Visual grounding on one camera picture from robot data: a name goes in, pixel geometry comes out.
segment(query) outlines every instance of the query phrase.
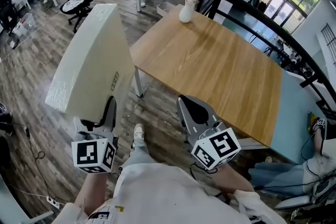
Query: white sneaker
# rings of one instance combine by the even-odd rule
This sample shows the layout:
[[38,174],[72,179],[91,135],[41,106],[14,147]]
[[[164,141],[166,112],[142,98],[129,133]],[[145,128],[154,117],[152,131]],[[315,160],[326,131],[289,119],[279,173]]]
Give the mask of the white sneaker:
[[144,131],[144,127],[143,124],[138,123],[135,127],[134,127],[134,139],[144,139],[144,135],[145,135],[145,131]]

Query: ceiling light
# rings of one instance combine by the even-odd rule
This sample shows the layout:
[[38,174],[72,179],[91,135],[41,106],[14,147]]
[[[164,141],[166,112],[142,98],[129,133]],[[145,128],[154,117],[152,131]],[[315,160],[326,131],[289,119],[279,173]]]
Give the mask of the ceiling light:
[[335,1],[330,1],[330,4],[334,8],[334,10],[336,10],[336,3],[335,3]]

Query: light blue panel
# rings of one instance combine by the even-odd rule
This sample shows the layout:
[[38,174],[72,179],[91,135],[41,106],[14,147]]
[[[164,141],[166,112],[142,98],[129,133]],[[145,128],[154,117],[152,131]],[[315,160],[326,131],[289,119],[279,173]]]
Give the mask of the light blue panel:
[[[310,94],[282,70],[280,107],[270,148],[295,164],[305,161],[301,149],[311,136],[307,131],[309,112],[326,119]],[[307,159],[314,155],[313,138],[302,152]]]

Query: white vase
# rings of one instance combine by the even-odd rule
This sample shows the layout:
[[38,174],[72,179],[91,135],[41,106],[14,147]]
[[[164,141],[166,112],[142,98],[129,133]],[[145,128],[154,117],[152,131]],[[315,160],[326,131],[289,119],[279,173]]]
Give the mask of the white vase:
[[185,2],[184,7],[181,9],[179,14],[179,19],[183,23],[189,23],[191,20],[191,16],[193,15],[195,3],[187,3]]

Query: power strip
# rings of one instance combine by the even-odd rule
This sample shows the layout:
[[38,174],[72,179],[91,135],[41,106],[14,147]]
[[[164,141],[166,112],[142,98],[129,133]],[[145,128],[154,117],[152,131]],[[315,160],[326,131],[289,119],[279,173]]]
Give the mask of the power strip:
[[47,202],[55,206],[57,209],[59,209],[59,202],[56,202],[54,199],[51,199],[49,196],[47,196]]

